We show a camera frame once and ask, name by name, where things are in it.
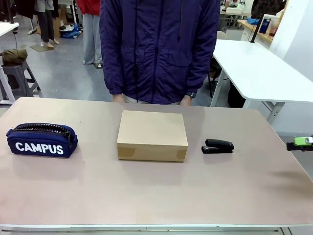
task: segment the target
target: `black pole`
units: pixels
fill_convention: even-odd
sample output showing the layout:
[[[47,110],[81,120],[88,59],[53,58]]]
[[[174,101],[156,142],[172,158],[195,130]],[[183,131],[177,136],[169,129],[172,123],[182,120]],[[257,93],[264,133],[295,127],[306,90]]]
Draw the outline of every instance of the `black pole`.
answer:
[[[13,17],[12,17],[12,12],[11,12],[11,2],[10,2],[10,0],[6,0],[6,7],[8,8],[10,22],[12,24],[14,24],[14,20],[13,20]]]
[[[262,21],[263,21],[263,17],[264,17],[264,15],[265,15],[265,13],[266,13],[266,10],[267,10],[267,3],[268,3],[267,0],[263,0],[263,2],[262,2],[262,5],[263,5],[262,9],[263,9],[263,10],[262,10],[261,16],[260,16],[260,18],[259,18],[258,25],[256,26],[256,29],[255,29],[254,34],[253,34],[253,36],[252,36],[252,40],[250,41],[251,43],[254,43],[254,40],[255,40],[255,38],[256,38],[256,35],[258,34],[259,29],[260,29],[260,27],[261,27],[261,24],[262,24]]]

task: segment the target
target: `dark pants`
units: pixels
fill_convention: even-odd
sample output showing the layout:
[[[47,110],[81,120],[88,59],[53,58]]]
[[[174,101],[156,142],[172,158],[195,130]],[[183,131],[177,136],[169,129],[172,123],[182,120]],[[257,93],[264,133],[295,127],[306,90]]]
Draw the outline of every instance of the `dark pants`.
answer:
[[[52,11],[37,12],[39,27],[41,30],[41,39],[47,43],[49,39],[54,40]]]

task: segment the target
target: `navy blue pencil case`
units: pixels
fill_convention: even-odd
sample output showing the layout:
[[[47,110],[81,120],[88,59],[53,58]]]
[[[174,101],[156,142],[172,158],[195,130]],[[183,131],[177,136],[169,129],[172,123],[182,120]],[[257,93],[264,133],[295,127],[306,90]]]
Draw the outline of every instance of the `navy blue pencil case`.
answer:
[[[77,135],[69,126],[25,123],[6,134],[12,153],[69,158],[77,147]]]

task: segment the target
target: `cardboard box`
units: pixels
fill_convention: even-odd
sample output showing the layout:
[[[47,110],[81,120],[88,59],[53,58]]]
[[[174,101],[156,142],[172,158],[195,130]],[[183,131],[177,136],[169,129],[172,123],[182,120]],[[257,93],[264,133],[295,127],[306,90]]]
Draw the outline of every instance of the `cardboard box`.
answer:
[[[182,114],[123,111],[117,137],[120,160],[183,162],[187,147]]]
[[[53,31],[54,31],[55,38],[61,37],[61,33],[60,33],[61,20],[63,21],[65,25],[67,25],[66,12],[67,12],[67,8],[66,6],[63,6],[62,8],[59,9],[59,17],[53,18]],[[37,33],[41,34],[40,27],[37,28]]]

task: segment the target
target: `hand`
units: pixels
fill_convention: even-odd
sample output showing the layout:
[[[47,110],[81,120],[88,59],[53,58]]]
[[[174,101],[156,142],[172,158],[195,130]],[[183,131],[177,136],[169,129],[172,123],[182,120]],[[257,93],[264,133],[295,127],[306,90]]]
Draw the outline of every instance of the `hand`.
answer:
[[[191,101],[192,101],[192,98],[188,95],[185,95],[184,98],[179,103],[179,105],[188,107],[188,106],[191,106]]]
[[[114,94],[113,95],[113,102],[116,103],[125,103],[124,96],[122,94]]]

